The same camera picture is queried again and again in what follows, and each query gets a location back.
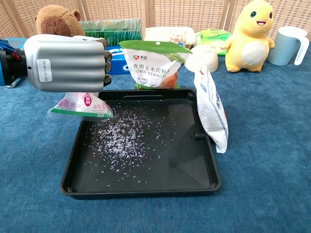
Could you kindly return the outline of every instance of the beige folding screen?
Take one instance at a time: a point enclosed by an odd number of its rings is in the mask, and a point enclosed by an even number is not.
[[[282,26],[296,26],[305,29],[311,39],[311,0],[266,0],[274,10],[274,26],[268,35],[275,38]],[[225,30],[232,32],[243,7],[250,0],[231,0]]]
[[[29,37],[36,34],[35,16],[42,7],[48,4],[61,5],[69,10],[81,9],[80,4],[78,4],[79,0],[1,0],[1,2],[12,12],[13,18],[11,18],[11,22],[7,23],[14,25],[12,20],[17,22],[17,31],[20,31],[17,35],[20,37]]]
[[[79,10],[82,20],[140,18],[142,31],[152,26],[189,26],[233,31],[243,7],[250,0],[0,0],[0,37],[36,34],[35,15],[45,5]],[[275,11],[274,38],[281,26],[305,29],[311,39],[311,0],[267,0]]]
[[[3,6],[3,3],[0,2],[0,15],[1,15],[1,21],[0,21],[0,38],[4,37],[18,37],[19,34],[12,24],[8,13],[6,12],[6,9]]]
[[[228,0],[150,0],[151,26],[222,28]]]

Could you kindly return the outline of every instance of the cardboard box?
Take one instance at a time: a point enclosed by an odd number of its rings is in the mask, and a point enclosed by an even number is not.
[[[107,50],[112,54],[112,59],[110,61],[112,70],[108,74],[130,74],[121,47],[110,46],[107,47]]]

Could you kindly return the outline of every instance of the plastic tray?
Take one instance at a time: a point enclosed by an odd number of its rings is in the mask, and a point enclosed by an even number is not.
[[[76,199],[201,196],[221,179],[192,90],[104,91],[117,120],[82,121],[61,182]]]

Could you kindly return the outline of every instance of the white bowl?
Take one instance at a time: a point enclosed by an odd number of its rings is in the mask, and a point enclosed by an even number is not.
[[[218,69],[218,55],[208,45],[198,45],[191,49],[192,55],[185,62],[185,67],[195,72],[202,66],[207,66],[212,73]]]

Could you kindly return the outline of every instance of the plastic bag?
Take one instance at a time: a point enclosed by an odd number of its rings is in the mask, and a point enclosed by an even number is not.
[[[91,121],[106,121],[113,117],[110,107],[96,93],[84,92],[67,92],[48,113],[50,116],[76,116]]]
[[[228,123],[216,85],[207,68],[196,71],[194,85],[203,128],[216,143],[216,151],[225,153],[228,144]]]
[[[177,70],[191,51],[173,42],[122,41],[123,54],[136,89],[178,88]]]
[[[223,42],[226,41],[232,33],[221,29],[206,29],[196,33],[197,45],[209,45],[218,54],[225,56],[226,50],[221,49]]]
[[[86,36],[102,37],[108,46],[118,46],[120,41],[141,40],[141,19],[102,19],[80,22]]]

